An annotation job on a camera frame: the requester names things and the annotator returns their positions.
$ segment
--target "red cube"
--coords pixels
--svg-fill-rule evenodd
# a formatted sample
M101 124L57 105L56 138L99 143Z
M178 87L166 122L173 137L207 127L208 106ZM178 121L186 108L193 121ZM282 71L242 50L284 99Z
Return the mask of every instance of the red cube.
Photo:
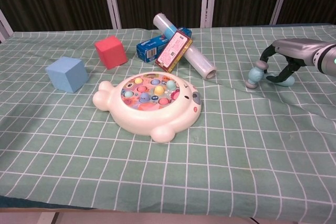
M110 36L96 42L95 48L100 60L107 69L122 65L128 61L124 46L115 36Z

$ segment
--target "robotic arm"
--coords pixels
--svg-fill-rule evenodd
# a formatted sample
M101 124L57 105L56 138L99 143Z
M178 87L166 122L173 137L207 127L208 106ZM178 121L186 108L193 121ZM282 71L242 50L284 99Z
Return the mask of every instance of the robotic arm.
M275 53L286 57L288 65L278 76L267 74L268 58ZM315 66L319 72L336 77L336 42L325 42L308 38L275 40L261 54L257 63L258 71L266 74L266 79L273 83L284 83L300 67ZM255 88L260 74L255 75L256 69L251 69L246 86Z

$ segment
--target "blue box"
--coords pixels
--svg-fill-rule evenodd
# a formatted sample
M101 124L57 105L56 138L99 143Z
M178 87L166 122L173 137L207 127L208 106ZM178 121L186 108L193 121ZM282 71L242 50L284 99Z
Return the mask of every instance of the blue box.
M80 59L61 57L48 67L47 74L55 89L75 93L89 79Z
M180 27L178 30L191 38L191 30L185 27ZM138 57L144 62L153 61L157 59L158 56L162 53L168 42L169 40L164 35L160 35L142 43L139 43L137 44Z

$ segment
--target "red packet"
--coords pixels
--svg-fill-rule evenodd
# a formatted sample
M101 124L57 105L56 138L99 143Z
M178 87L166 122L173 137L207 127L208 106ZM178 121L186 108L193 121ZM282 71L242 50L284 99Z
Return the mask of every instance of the red packet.
M193 40L180 31L176 31L162 53L155 60L164 71L170 73L187 51Z

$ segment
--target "cardboard box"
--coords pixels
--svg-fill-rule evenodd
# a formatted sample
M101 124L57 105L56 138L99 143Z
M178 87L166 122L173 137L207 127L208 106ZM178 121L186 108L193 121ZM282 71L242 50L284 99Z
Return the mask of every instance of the cardboard box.
M180 27L178 31L184 33L186 36L191 38L191 30ZM137 44L137 54L140 59L144 62L150 62L156 60L158 56L162 53L165 46L168 44L169 40L164 36L160 35Z

